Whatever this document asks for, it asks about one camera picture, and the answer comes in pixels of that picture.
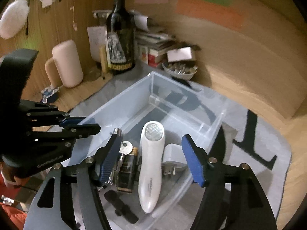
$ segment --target bottle label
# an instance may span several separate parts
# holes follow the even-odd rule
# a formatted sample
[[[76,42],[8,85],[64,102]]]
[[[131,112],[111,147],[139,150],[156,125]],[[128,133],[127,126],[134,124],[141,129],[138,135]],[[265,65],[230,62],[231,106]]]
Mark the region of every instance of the bottle label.
[[[133,31],[118,30],[107,33],[111,69],[123,71],[132,67],[133,63]]]

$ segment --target white plush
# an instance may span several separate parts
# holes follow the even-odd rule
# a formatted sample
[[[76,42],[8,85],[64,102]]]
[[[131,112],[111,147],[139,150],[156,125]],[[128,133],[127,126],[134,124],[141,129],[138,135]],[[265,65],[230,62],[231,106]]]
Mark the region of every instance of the white plush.
[[[25,25],[29,11],[26,0],[11,3],[0,19],[0,36],[4,39],[14,37]]]

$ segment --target bowl of nuts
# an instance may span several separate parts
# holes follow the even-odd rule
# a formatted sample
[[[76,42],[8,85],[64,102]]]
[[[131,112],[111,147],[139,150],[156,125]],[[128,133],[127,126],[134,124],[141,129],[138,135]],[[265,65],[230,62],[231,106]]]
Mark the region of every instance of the bowl of nuts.
[[[187,65],[186,63],[182,62],[175,62],[175,63],[164,62],[162,63],[162,67],[165,70],[165,72],[171,75],[172,77],[185,79],[185,80],[190,80],[197,71],[196,65],[190,67],[190,64]]]

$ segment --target screw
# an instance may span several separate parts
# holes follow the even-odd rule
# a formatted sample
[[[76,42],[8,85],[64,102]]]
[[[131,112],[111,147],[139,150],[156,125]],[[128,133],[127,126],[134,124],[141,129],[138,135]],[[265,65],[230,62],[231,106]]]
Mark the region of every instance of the screw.
[[[242,163],[241,164],[242,169],[244,170],[248,170],[249,169],[249,165],[247,163]]]
[[[53,169],[58,170],[61,166],[62,164],[56,163],[55,165],[53,165]]]
[[[215,157],[210,157],[209,158],[209,163],[217,163],[217,159]]]
[[[86,163],[92,163],[92,162],[94,162],[94,158],[92,156],[90,156],[90,157],[85,159],[85,162]]]

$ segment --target gray mat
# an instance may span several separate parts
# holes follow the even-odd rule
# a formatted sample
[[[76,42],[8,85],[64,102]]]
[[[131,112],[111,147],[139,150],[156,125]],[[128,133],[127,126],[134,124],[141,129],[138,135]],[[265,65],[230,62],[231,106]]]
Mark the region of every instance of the gray mat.
[[[132,71],[114,77],[100,91],[77,105],[70,115],[88,116],[152,70],[151,67],[137,65]],[[204,89],[202,85],[189,83],[199,92]],[[227,147],[224,163],[234,166],[248,163],[251,166],[277,218],[286,173],[291,160],[289,144],[262,118],[232,100],[229,100],[227,115],[222,126]],[[58,131],[60,128],[53,127],[50,130]],[[254,149],[256,153],[253,157],[248,154],[251,149]],[[168,211],[154,228],[157,230],[189,229],[197,213],[203,192],[204,189],[197,184],[191,185],[180,202]]]

